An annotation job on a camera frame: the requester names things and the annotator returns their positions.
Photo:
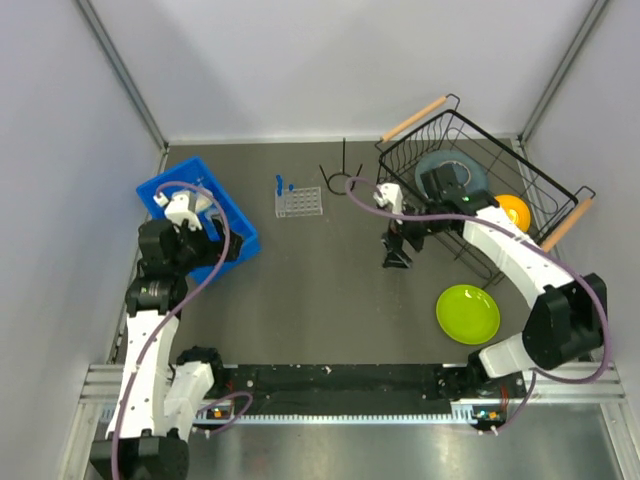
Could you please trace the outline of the black wire ring stand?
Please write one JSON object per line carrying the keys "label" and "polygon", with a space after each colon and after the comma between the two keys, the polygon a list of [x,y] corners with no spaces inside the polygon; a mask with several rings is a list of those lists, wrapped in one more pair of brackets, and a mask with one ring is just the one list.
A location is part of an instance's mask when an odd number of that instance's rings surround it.
{"label": "black wire ring stand", "polygon": [[333,183],[336,182],[338,179],[347,180],[348,178],[352,177],[352,174],[346,171],[346,145],[347,145],[347,138],[343,137],[341,142],[341,165],[339,170],[328,175],[325,169],[323,168],[323,165],[322,164],[318,165],[319,171],[321,173],[322,179],[324,181],[324,184],[327,190],[332,195],[335,195],[335,196],[345,196],[348,191],[352,191],[354,189],[354,186],[351,186],[349,188],[342,187],[341,190],[338,190],[336,187],[333,186]]}

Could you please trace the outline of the clear glass flask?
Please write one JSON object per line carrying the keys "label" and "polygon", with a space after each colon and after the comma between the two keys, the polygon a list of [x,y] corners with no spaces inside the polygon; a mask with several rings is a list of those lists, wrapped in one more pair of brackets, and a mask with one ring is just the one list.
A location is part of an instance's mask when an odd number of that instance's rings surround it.
{"label": "clear glass flask", "polygon": [[205,214],[203,227],[207,232],[209,239],[213,242],[223,242],[225,239],[225,230],[222,219],[217,214]]}

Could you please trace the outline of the bag of white powder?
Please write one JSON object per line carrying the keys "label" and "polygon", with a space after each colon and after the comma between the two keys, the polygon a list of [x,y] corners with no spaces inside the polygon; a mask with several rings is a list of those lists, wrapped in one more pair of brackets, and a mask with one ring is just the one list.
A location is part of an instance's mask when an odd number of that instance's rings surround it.
{"label": "bag of white powder", "polygon": [[201,214],[212,207],[213,194],[208,189],[190,192],[189,210]]}

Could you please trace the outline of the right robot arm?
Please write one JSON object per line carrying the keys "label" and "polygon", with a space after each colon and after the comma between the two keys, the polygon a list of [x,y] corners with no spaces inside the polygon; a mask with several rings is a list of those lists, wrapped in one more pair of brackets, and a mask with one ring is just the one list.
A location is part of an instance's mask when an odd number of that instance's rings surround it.
{"label": "right robot arm", "polygon": [[551,372],[606,345],[606,285],[598,275],[574,278],[488,191],[467,190],[452,166],[423,173],[421,182],[426,197],[420,207],[406,202],[396,183],[379,184],[374,191],[377,205],[393,216],[383,236],[385,265],[409,266],[405,243],[420,251],[427,236],[454,232],[488,257],[531,309],[522,332],[469,355],[465,379],[474,393],[490,395],[505,376]]}

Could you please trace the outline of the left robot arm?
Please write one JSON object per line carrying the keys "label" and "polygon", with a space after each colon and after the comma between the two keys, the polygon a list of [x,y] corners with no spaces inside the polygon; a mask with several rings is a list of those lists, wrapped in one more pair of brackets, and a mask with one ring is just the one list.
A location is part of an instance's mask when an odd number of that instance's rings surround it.
{"label": "left robot arm", "polygon": [[93,442],[90,463],[103,479],[183,479],[188,440],[201,402],[226,387],[216,349],[192,347],[169,361],[181,311],[193,299],[187,275],[200,267],[217,274],[242,245],[221,217],[218,235],[155,219],[138,229],[141,257],[125,295],[127,347],[113,417]]}

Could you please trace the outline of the blue plastic bin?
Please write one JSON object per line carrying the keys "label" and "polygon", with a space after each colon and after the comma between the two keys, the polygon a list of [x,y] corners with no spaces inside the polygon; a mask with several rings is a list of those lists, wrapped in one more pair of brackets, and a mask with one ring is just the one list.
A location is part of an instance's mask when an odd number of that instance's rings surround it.
{"label": "blue plastic bin", "polygon": [[184,160],[136,188],[137,195],[153,219],[164,219],[166,208],[169,208],[170,212],[173,213],[175,208],[170,207],[169,204],[176,196],[189,195],[190,210],[197,214],[199,224],[207,233],[209,239],[213,242],[222,241],[223,230],[220,224],[219,209],[200,192],[171,185],[162,189],[163,199],[156,200],[157,188],[167,182],[175,181],[189,183],[208,190],[225,212],[230,231],[234,234],[234,242],[237,243],[238,238],[242,240],[238,254],[234,253],[234,246],[230,247],[225,264],[221,267],[216,278],[219,278],[242,262],[255,257],[261,251],[257,230],[199,157],[191,157]]}

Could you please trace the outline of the green plate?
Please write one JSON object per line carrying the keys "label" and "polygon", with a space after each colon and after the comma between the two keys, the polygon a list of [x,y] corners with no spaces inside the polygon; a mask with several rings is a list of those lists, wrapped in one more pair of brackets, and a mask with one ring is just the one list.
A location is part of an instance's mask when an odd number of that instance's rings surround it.
{"label": "green plate", "polygon": [[474,285],[458,284],[439,296],[436,319],[442,331],[464,345],[481,345],[493,339],[501,325],[495,300]]}

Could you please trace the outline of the clear test tube rack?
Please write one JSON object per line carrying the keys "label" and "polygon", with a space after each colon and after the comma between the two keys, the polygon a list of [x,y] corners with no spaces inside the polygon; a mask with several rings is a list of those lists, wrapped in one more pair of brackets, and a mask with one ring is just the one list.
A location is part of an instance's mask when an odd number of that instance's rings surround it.
{"label": "clear test tube rack", "polygon": [[294,188],[274,192],[275,217],[320,216],[324,213],[320,187]]}

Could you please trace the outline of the blue ceramic plate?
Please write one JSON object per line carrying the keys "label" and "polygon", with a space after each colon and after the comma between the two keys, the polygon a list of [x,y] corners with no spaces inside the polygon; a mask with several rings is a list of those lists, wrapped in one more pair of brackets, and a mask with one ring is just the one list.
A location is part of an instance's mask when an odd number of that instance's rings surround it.
{"label": "blue ceramic plate", "polygon": [[443,165],[451,165],[456,178],[468,193],[489,190],[489,181],[485,169],[473,158],[457,150],[439,150],[423,155],[414,170],[414,180],[418,190],[427,197],[421,175]]}

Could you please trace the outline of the orange bowl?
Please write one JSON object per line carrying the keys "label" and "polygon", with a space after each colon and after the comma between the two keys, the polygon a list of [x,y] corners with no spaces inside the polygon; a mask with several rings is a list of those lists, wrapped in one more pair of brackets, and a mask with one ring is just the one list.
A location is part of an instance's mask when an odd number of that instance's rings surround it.
{"label": "orange bowl", "polygon": [[497,195],[501,208],[506,212],[509,219],[524,233],[527,233],[531,226],[531,211],[521,198],[510,195],[502,194]]}

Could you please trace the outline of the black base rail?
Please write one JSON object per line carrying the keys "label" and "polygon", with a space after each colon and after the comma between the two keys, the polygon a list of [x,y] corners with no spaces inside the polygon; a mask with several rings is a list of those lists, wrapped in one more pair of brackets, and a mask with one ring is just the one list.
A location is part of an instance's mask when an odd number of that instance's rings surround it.
{"label": "black base rail", "polygon": [[440,364],[244,364],[226,368],[222,385],[249,391],[254,416],[440,414],[478,396],[463,367]]}

